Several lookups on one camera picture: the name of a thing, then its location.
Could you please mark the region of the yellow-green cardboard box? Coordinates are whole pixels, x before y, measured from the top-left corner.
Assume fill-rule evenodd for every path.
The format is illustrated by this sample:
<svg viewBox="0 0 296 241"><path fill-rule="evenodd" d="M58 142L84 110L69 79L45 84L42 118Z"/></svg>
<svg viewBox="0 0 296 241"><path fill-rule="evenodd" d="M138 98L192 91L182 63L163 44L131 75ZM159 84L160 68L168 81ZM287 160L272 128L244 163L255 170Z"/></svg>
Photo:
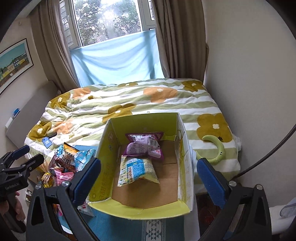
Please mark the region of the yellow-green cardboard box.
<svg viewBox="0 0 296 241"><path fill-rule="evenodd" d="M131 135L160 134L160 158L127 156ZM97 158L101 172L89 192L90 207L126 219L163 219L190 213L194 206L192 154L178 113L111 118Z"/></svg>

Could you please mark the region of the orange brown chips bag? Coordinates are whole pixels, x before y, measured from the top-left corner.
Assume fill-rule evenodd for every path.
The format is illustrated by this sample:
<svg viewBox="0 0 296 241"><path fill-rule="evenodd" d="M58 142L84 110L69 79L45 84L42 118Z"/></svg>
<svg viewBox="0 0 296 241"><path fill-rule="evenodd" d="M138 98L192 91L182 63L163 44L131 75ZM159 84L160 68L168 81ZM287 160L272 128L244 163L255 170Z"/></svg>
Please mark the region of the orange brown chips bag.
<svg viewBox="0 0 296 241"><path fill-rule="evenodd" d="M55 155L55 161L62 166L63 168L67 169L69 172L76 173L75 168L75 155L79 152L78 149L75 147L64 143L63 145L60 145L60 147L56 150Z"/></svg>

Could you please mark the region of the floral striped duvet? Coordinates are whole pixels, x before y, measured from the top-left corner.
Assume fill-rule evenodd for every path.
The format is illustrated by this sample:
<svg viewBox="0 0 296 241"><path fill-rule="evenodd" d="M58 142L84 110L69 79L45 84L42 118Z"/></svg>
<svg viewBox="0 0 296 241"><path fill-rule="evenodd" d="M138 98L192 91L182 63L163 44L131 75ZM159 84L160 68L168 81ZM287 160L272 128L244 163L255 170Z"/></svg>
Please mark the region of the floral striped duvet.
<svg viewBox="0 0 296 241"><path fill-rule="evenodd" d="M191 147L212 159L217 147L202 140L217 137L225 156L215 169L227 179L240 172L238 147L220 108L203 83L196 79L151 79L112 85L90 85L62 93L50 100L40 120L26 136L30 152L45 157L40 169L46 172L57 147L63 143L96 146L110 118L144 113L179 113ZM53 145L46 148L42 138Z"/></svg>

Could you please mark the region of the pink snack bag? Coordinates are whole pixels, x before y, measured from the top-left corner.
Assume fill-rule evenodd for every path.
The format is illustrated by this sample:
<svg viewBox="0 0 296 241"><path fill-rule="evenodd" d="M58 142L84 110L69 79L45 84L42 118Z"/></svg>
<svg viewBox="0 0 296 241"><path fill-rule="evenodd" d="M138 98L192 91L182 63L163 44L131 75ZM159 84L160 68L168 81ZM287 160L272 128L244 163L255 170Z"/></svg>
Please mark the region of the pink snack bag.
<svg viewBox="0 0 296 241"><path fill-rule="evenodd" d="M63 181L71 181L75 175L74 172L62 172L59 167L50 168L50 173L54 177L56 186L60 186Z"/></svg>

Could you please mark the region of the beige curtain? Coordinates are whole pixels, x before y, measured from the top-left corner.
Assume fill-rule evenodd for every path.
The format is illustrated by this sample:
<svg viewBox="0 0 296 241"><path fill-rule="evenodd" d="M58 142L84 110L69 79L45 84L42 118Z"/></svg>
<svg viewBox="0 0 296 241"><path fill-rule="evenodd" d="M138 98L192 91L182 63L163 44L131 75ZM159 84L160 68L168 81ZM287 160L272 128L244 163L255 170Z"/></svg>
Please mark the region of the beige curtain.
<svg viewBox="0 0 296 241"><path fill-rule="evenodd" d="M209 48L201 1L152 1L159 59L166 78L204 80Z"/></svg>
<svg viewBox="0 0 296 241"><path fill-rule="evenodd" d="M40 1L30 13L32 34L48 80L62 91L79 87L62 26L59 1Z"/></svg>

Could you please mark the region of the framed landscape picture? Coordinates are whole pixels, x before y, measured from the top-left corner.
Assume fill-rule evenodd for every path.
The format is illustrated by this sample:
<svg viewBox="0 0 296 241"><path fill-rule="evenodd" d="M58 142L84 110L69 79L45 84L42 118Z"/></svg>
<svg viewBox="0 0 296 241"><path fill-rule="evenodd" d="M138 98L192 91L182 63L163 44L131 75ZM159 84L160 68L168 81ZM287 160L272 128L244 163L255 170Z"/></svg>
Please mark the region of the framed landscape picture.
<svg viewBox="0 0 296 241"><path fill-rule="evenodd" d="M34 66L27 39L22 39L1 52L1 89L3 93L18 77Z"/></svg>

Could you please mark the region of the light blue window cloth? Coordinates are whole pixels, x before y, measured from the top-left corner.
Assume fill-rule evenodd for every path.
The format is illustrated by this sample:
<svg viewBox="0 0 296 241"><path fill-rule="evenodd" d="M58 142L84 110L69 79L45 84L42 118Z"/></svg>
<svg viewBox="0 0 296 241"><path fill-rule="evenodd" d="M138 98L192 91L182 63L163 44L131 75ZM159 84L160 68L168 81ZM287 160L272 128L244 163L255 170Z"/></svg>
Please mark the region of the light blue window cloth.
<svg viewBox="0 0 296 241"><path fill-rule="evenodd" d="M70 54L81 87L164 78L155 30L91 44Z"/></svg>

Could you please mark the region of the yellow orange chips bag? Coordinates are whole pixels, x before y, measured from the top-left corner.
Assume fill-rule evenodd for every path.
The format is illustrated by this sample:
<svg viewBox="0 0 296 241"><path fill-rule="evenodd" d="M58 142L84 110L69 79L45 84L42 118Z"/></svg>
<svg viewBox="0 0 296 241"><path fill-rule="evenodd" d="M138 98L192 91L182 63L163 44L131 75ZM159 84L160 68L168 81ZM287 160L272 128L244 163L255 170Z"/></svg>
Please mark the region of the yellow orange chips bag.
<svg viewBox="0 0 296 241"><path fill-rule="evenodd" d="M50 172L47 172L42 176L41 182L44 188L50 188L54 186L54 178Z"/></svg>

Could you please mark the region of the blue tag on duvet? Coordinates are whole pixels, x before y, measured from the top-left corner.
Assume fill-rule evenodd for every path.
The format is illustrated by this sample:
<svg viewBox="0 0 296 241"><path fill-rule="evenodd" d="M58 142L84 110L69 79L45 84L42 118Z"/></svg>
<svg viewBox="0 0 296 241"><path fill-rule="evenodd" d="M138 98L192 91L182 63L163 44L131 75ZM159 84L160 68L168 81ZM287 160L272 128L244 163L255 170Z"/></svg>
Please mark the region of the blue tag on duvet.
<svg viewBox="0 0 296 241"><path fill-rule="evenodd" d="M47 149L53 145L49 137L42 138L42 143Z"/></svg>

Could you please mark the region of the yellow blue snack bag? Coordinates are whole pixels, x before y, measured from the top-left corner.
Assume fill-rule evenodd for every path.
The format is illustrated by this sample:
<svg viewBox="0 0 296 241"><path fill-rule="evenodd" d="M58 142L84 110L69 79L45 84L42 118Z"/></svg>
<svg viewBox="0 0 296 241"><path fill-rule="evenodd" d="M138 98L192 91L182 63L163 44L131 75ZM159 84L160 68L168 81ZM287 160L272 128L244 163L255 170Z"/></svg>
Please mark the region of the yellow blue snack bag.
<svg viewBox="0 0 296 241"><path fill-rule="evenodd" d="M152 161L149 158L121 156L117 186L125 186L140 179L159 184Z"/></svg>

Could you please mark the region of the purple snack bag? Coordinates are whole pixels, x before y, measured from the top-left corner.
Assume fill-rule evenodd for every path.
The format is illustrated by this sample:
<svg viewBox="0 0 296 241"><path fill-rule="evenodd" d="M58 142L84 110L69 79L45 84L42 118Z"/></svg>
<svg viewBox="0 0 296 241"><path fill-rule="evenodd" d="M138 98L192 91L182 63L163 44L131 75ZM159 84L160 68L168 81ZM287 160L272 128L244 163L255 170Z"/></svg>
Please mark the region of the purple snack bag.
<svg viewBox="0 0 296 241"><path fill-rule="evenodd" d="M160 147L160 141L163 135L163 132L127 133L125 136L129 140L129 144L122 155L163 160L164 155Z"/></svg>

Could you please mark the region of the grey bed headboard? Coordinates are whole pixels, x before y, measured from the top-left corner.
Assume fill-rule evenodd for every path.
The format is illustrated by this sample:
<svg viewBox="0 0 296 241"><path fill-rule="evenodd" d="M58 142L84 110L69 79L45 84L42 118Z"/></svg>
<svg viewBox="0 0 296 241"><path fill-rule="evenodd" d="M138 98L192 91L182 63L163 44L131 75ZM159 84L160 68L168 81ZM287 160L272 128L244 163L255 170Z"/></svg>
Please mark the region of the grey bed headboard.
<svg viewBox="0 0 296 241"><path fill-rule="evenodd" d="M48 102L56 97L58 88L53 81L40 87L28 102L21 108L6 131L6 137L17 147L21 148L26 136L40 120Z"/></svg>

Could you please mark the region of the blue white item on headboard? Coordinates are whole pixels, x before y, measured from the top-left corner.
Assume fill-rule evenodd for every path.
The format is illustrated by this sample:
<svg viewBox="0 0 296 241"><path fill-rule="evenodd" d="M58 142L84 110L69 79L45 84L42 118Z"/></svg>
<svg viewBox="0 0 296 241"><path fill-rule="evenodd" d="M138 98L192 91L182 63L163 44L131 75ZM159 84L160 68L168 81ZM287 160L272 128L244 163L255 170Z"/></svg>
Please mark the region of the blue white item on headboard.
<svg viewBox="0 0 296 241"><path fill-rule="evenodd" d="M20 113L20 109L17 108L13 111L11 117L8 119L6 125L5 125L5 128L8 129L9 126L12 124L13 120L16 118L16 116Z"/></svg>

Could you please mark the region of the window frame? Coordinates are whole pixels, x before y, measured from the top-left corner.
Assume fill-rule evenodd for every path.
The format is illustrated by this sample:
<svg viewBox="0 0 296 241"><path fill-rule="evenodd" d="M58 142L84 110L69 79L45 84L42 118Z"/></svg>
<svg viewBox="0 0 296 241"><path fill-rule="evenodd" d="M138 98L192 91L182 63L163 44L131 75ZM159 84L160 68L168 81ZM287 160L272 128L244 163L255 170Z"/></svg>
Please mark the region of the window frame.
<svg viewBox="0 0 296 241"><path fill-rule="evenodd" d="M59 1L69 49L107 41L155 28L152 1Z"/></svg>

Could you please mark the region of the light blue snack bag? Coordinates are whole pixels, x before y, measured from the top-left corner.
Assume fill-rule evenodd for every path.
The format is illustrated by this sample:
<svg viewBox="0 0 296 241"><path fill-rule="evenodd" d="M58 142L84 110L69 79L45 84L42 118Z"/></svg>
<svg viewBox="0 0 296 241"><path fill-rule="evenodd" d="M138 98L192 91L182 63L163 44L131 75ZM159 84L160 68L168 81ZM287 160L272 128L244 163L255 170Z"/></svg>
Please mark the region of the light blue snack bag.
<svg viewBox="0 0 296 241"><path fill-rule="evenodd" d="M76 172L82 171L86 164L95 156L96 150L89 149L79 151L74 156L74 164Z"/></svg>

